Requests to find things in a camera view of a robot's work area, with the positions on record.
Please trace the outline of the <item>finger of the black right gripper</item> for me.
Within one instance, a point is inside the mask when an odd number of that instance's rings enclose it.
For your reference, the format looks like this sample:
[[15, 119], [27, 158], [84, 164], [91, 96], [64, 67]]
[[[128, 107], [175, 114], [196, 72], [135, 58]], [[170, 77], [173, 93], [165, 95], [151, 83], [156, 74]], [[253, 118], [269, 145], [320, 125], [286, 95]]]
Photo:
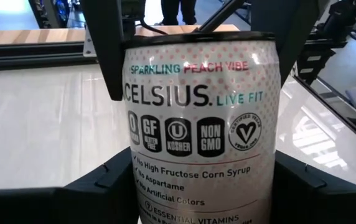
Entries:
[[101, 72], [113, 101], [123, 98], [121, 0], [80, 0]]
[[251, 30], [275, 34], [283, 84], [319, 17], [319, 0], [252, 0]]

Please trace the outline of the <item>white Peach Vibe Celsius can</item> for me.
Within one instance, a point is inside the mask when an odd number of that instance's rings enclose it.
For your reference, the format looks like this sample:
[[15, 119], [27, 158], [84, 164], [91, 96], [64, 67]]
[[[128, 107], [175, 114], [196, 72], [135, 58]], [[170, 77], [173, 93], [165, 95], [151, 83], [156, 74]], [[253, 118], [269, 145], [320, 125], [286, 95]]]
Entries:
[[142, 224], [269, 224], [281, 90], [274, 35], [161, 35], [124, 49]]

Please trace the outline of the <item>silver mounting bracket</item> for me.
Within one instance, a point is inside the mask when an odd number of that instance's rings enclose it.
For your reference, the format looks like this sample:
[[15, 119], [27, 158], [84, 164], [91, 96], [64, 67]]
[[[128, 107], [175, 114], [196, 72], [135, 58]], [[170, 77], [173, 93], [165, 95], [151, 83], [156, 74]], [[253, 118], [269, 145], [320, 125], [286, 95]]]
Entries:
[[88, 27], [85, 28], [85, 40], [83, 45], [83, 56], [88, 58], [96, 58], [96, 51], [93, 45], [93, 40], [88, 30]]

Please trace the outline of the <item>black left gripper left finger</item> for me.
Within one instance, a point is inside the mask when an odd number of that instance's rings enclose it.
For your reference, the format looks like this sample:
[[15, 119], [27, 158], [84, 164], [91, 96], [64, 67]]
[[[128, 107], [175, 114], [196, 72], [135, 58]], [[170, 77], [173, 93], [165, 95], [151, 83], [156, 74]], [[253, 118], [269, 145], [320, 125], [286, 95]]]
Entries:
[[130, 148], [64, 187], [0, 190], [0, 224], [138, 224]]

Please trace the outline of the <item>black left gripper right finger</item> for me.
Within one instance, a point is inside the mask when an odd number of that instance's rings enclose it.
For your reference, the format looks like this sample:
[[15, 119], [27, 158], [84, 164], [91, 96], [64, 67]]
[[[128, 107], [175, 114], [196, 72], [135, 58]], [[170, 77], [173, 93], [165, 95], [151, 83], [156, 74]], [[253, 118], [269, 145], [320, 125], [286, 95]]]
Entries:
[[356, 224], [356, 184], [276, 151], [270, 224]]

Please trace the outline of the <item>person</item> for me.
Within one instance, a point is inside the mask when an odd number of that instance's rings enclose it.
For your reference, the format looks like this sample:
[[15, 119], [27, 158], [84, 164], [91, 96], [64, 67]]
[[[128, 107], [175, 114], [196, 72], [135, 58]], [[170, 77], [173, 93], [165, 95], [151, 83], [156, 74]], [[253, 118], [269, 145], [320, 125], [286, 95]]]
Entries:
[[177, 26], [177, 15], [180, 11], [182, 13], [183, 22], [186, 25], [194, 25], [197, 20], [195, 17], [195, 4], [196, 0], [161, 0], [161, 9], [163, 26]]

